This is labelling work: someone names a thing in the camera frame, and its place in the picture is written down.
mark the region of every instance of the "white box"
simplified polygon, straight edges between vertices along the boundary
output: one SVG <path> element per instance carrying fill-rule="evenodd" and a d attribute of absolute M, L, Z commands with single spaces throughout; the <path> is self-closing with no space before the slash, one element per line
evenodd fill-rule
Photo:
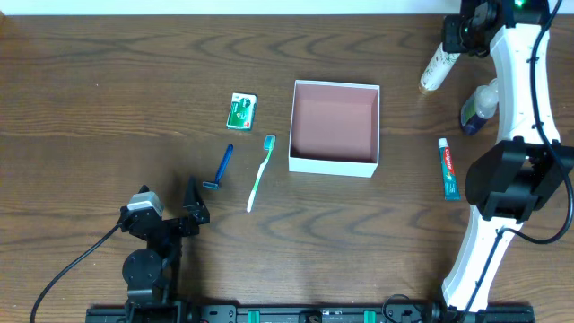
<path fill-rule="evenodd" d="M 378 85 L 295 81 L 289 171 L 371 177 L 379 93 Z"/>

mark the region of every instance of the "toothpaste cap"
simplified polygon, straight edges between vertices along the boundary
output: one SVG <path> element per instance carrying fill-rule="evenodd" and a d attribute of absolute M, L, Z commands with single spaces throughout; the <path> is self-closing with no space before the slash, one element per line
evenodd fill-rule
<path fill-rule="evenodd" d="M 448 147 L 447 138 L 439 139 L 439 148 Z"/>

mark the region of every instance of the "wood grain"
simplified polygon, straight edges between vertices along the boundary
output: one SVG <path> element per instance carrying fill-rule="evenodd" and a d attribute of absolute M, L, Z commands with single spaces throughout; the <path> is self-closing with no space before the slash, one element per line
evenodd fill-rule
<path fill-rule="evenodd" d="M 23 322 L 52 277 L 115 223 L 142 184 L 181 215 L 186 179 L 212 223 L 186 240 L 180 291 L 243 304 L 381 303 L 427 298 L 452 267 L 468 219 L 441 191 L 437 139 L 452 147 L 460 187 L 493 143 L 498 120 L 474 137 L 461 104 L 494 77 L 489 58 L 461 57 L 439 91 L 418 93 L 439 43 L 440 16 L 9 17 L 0 39 L 0 322 Z M 574 18 L 552 27 L 549 84 L 562 142 L 574 144 Z M 288 171 L 296 79 L 381 86 L 381 162 L 372 179 Z M 252 132 L 227 130 L 233 92 L 254 92 Z M 254 211 L 249 190 L 277 134 Z M 524 231 L 563 221 L 562 189 Z M 92 304 L 121 304 L 121 266 L 141 241 L 116 233 L 66 275 L 41 322 L 80 322 Z M 512 242 L 492 301 L 530 301 L 541 322 L 574 320 L 574 237 Z"/>

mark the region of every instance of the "green and white toothbrush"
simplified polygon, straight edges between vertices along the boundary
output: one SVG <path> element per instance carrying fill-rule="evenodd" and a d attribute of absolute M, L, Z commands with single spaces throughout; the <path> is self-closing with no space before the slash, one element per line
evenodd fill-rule
<path fill-rule="evenodd" d="M 249 195 L 248 201 L 248 212 L 251 212 L 251 207 L 253 207 L 253 200 L 255 200 L 255 194 L 257 193 L 257 188 L 259 187 L 259 180 L 261 179 L 261 175 L 263 175 L 263 170 L 265 170 L 265 166 L 269 162 L 269 158 L 271 157 L 271 153 L 273 152 L 273 147 L 275 146 L 275 135 L 267 135 L 265 137 L 265 142 L 263 143 L 263 149 L 269 151 L 267 153 L 267 157 L 265 160 L 259 165 L 259 170 L 257 171 L 257 178 L 255 179 L 255 184 L 253 185 L 253 189 L 251 189 L 251 194 Z"/>

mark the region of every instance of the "bottle with blue liquid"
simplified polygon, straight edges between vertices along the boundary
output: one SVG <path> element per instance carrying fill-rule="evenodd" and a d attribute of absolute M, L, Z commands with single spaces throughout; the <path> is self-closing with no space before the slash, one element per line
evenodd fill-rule
<path fill-rule="evenodd" d="M 496 113 L 499 103 L 499 84 L 496 79 L 479 86 L 460 110 L 460 127 L 465 135 L 476 134 Z"/>

